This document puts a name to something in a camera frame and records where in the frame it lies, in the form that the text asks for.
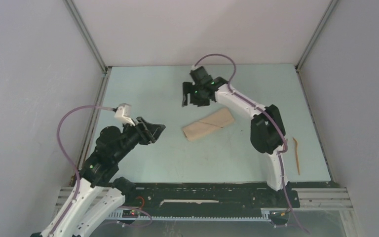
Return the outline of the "beige cloth napkin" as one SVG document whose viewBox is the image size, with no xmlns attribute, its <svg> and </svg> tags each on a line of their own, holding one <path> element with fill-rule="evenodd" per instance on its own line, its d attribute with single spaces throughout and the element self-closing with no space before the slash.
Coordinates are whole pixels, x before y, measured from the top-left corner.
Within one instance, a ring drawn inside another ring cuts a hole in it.
<svg viewBox="0 0 379 237">
<path fill-rule="evenodd" d="M 216 112 L 199 119 L 182 128 L 186 139 L 190 142 L 206 137 L 235 122 L 228 108 L 221 108 Z"/>
</svg>

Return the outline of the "orange plastic fork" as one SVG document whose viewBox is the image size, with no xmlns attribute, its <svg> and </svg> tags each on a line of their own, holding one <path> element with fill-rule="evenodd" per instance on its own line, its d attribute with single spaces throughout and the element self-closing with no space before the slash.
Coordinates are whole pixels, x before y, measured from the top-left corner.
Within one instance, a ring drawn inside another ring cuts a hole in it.
<svg viewBox="0 0 379 237">
<path fill-rule="evenodd" d="M 298 175 L 300 175 L 301 174 L 301 168 L 300 168 L 300 160 L 299 160 L 299 153 L 298 153 L 298 141 L 294 137 L 293 137 L 293 142 L 294 142 L 294 146 L 295 146 L 295 159 L 296 159 L 297 172 L 298 172 Z"/>
</svg>

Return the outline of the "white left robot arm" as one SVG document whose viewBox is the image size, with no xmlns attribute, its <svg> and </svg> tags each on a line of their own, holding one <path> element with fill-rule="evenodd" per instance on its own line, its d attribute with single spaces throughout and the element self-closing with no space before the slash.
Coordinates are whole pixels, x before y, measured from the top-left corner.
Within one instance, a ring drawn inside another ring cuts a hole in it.
<svg viewBox="0 0 379 237">
<path fill-rule="evenodd" d="M 56 217 L 34 237 L 88 237 L 108 215 L 132 205 L 136 185 L 124 177 L 113 179 L 119 162 L 137 145 L 155 143 L 166 126 L 137 118 L 135 126 L 107 126 L 100 132 L 93 153 L 79 171 L 79 179 Z"/>
</svg>

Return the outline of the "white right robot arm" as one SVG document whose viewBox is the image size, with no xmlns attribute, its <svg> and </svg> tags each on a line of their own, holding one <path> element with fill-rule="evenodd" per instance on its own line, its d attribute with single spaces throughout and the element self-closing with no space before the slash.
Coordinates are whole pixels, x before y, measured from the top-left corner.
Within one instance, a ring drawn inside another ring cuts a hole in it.
<svg viewBox="0 0 379 237">
<path fill-rule="evenodd" d="M 259 153 L 268 155 L 266 183 L 272 189 L 267 193 L 267 200 L 273 206 L 281 206 L 287 200 L 283 188 L 288 183 L 281 155 L 288 148 L 278 107 L 255 102 L 224 78 L 213 78 L 203 66 L 192 66 L 189 75 L 192 81 L 183 83 L 182 106 L 203 107 L 217 102 L 250 121 L 252 146 Z"/>
</svg>

